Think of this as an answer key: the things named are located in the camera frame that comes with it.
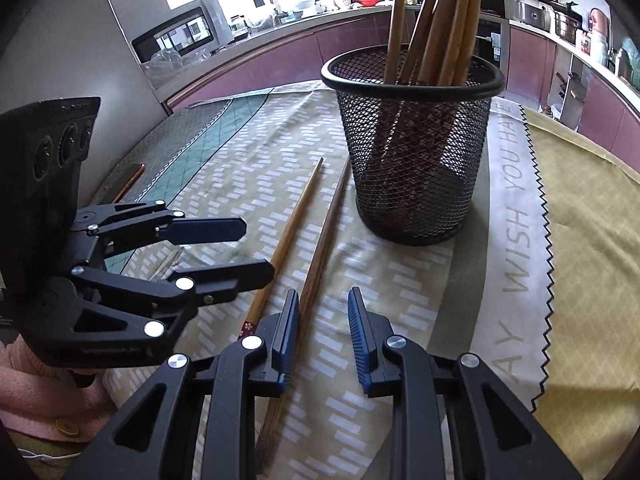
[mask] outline pink cabinet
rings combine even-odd
[[[628,108],[622,114],[611,153],[640,171],[640,122]]]
[[[594,75],[587,88],[578,133],[611,151],[625,109],[620,97]]]
[[[386,44],[389,36],[390,13],[381,13],[364,20],[348,22],[315,33],[322,63],[356,48]]]
[[[555,63],[555,44],[537,34],[511,27],[507,91],[536,103],[546,102]]]
[[[223,73],[172,107],[174,112],[197,101],[235,95],[309,79],[320,79],[322,58],[310,34],[269,50]]]
[[[390,12],[340,23],[282,44],[223,73],[180,102],[174,112],[189,104],[261,88],[320,79],[322,65],[332,57],[356,48],[386,44]]]

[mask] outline silver rivet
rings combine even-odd
[[[171,368],[182,368],[189,360],[186,355],[174,354],[166,362]]]
[[[194,282],[191,278],[178,278],[175,280],[175,286],[181,290],[190,290],[193,288]]]
[[[401,335],[393,335],[386,340],[386,344],[391,348],[404,348],[406,346],[406,339]]]
[[[260,339],[257,335],[248,335],[244,339],[242,339],[242,346],[247,350],[255,350],[256,348],[260,348],[262,346],[262,339]]]
[[[467,368],[475,368],[480,364],[480,359],[478,358],[477,355],[474,355],[474,354],[464,354],[460,358],[460,362],[462,363],[463,366],[466,366]]]
[[[164,333],[164,325],[159,321],[149,321],[145,325],[145,334],[149,337],[160,337]]]

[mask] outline white cable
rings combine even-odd
[[[51,456],[46,454],[38,454],[33,451],[29,451],[28,449],[20,449],[22,458],[25,460],[42,460],[43,462],[52,462],[53,460],[64,460],[65,458],[75,458],[76,456],[80,456],[80,453],[73,453],[71,455],[63,455],[63,456]]]

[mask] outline red bowl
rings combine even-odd
[[[358,0],[358,3],[362,4],[364,7],[373,7],[376,3],[381,1],[382,0]]]

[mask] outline button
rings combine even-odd
[[[80,434],[78,425],[64,418],[58,418],[56,420],[56,429],[64,436],[78,436]]]

